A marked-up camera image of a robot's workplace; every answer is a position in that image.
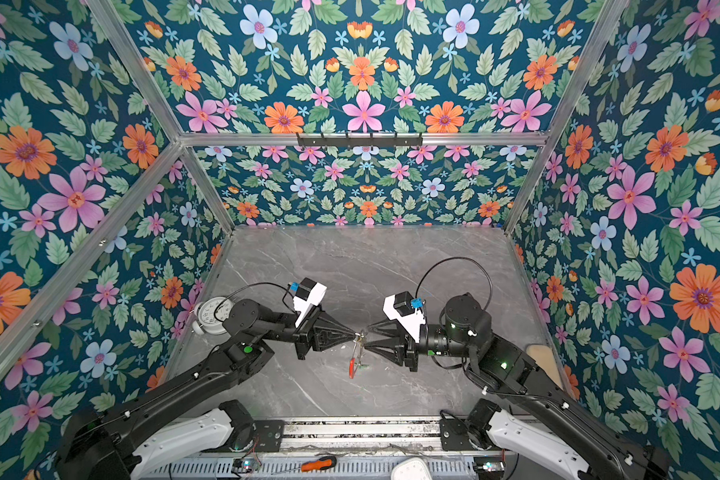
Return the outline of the metal keyring disc red grip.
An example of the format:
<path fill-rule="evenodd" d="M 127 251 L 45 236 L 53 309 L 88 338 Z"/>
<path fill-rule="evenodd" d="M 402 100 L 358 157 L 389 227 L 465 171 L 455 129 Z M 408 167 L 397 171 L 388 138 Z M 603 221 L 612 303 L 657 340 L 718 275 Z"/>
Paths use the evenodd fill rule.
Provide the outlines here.
<path fill-rule="evenodd" d="M 363 366 L 362 355 L 364 351 L 364 340 L 358 336 L 353 342 L 352 355 L 349 361 L 348 376 L 350 379 L 354 379 L 358 371 Z"/>

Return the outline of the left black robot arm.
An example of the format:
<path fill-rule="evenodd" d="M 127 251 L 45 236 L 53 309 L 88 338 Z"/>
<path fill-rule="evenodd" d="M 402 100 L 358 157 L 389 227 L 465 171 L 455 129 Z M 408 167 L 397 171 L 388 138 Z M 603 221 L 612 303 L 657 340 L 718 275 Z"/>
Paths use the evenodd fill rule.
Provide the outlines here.
<path fill-rule="evenodd" d="M 354 339 L 319 306 L 278 313 L 245 299 L 222 323 L 230 337 L 198 364 L 134 400 L 74 414 L 54 465 L 62 479 L 139 479 L 194 453 L 253 437 L 253 420 L 237 401 L 192 419 L 185 414 L 252 378 L 273 358 L 270 341 L 291 343 L 298 359 Z"/>

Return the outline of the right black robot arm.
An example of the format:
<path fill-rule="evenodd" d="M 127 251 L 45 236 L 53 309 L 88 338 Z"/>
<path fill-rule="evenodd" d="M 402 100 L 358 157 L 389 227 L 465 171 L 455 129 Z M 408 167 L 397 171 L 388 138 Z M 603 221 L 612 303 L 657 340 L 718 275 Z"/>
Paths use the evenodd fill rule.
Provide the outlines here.
<path fill-rule="evenodd" d="M 488 312 L 470 294 L 451 298 L 437 322 L 423 300 L 402 292 L 384 301 L 384 320 L 369 326 L 365 348 L 417 371 L 418 360 L 459 359 L 485 396 L 502 398 L 532 415 L 531 426 L 484 398 L 466 422 L 490 444 L 513 451 L 565 479 L 666 479 L 671 458 L 619 434 L 557 383 L 521 348 L 494 333 Z"/>

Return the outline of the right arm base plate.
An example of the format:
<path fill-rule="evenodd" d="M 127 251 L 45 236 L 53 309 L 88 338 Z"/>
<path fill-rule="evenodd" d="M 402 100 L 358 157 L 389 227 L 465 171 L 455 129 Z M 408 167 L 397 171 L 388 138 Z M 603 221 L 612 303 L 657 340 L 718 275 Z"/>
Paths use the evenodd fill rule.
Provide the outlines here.
<path fill-rule="evenodd" d="M 444 451 L 483 451 L 488 448 L 482 436 L 465 420 L 448 410 L 439 412 L 441 448 Z"/>

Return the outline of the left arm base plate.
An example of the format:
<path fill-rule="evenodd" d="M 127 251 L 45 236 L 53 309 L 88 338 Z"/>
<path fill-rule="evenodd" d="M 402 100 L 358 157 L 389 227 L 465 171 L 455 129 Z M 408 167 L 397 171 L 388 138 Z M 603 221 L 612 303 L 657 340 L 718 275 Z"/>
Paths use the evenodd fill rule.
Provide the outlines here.
<path fill-rule="evenodd" d="M 234 452 L 279 452 L 284 439 L 285 422 L 282 420 L 254 420 L 230 437 Z"/>

